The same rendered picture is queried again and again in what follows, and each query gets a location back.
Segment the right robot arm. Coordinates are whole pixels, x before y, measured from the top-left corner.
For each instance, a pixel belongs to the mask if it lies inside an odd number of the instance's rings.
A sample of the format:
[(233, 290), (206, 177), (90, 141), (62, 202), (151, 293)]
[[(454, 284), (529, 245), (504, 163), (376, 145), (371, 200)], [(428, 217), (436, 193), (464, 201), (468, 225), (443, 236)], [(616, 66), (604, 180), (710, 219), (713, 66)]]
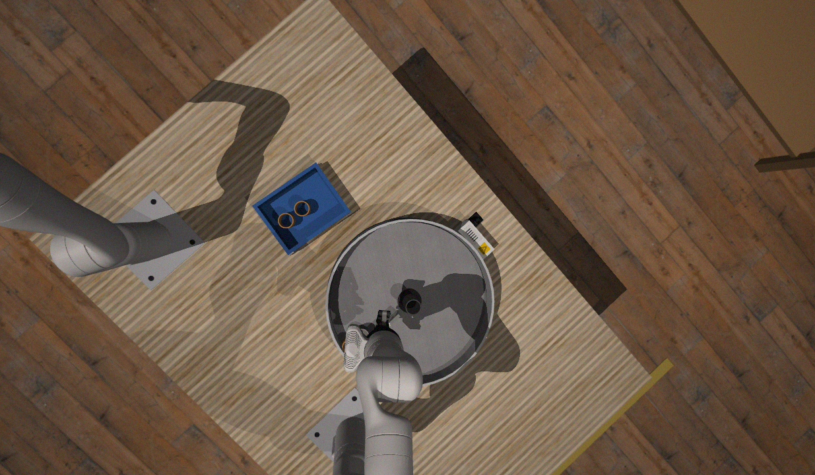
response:
[(367, 338), (351, 324), (344, 370), (356, 371), (364, 420), (347, 418), (336, 429), (333, 475), (413, 475), (411, 422), (384, 411), (379, 402), (412, 402), (419, 396), (423, 376), (418, 361), (404, 351), (394, 332), (378, 331)]

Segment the blue open crate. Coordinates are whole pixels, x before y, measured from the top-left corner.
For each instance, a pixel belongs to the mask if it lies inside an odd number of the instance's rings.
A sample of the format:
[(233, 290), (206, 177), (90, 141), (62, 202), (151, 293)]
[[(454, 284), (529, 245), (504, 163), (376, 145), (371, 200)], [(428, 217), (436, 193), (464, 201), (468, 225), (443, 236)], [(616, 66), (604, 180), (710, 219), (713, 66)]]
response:
[[(310, 214), (298, 216), (294, 212), (298, 201), (310, 203)], [(287, 255), (350, 213), (316, 162), (252, 207)], [(283, 213), (294, 215), (296, 222), (292, 228), (281, 228), (278, 224), (278, 216)]]

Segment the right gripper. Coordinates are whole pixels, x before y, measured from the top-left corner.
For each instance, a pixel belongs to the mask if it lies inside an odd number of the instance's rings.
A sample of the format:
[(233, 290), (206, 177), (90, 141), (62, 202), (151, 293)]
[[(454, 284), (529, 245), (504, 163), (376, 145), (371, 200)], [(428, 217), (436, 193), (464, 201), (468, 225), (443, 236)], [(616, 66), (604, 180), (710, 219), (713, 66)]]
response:
[(390, 311), (378, 310), (378, 315), (376, 319), (377, 325), (373, 331), (369, 332), (367, 338), (369, 338), (369, 336), (378, 331), (390, 331), (394, 332), (396, 336), (398, 336), (397, 332), (389, 328), (389, 317)]

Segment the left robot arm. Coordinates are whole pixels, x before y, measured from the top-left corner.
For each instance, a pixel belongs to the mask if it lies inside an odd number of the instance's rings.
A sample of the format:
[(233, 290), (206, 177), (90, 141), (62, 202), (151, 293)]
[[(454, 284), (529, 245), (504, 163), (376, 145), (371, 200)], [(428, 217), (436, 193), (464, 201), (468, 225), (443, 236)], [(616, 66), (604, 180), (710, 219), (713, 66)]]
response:
[(159, 258), (172, 244), (164, 225), (112, 223), (72, 201), (3, 153), (0, 153), (0, 226), (56, 235), (50, 243), (52, 261), (65, 274), (76, 277)]

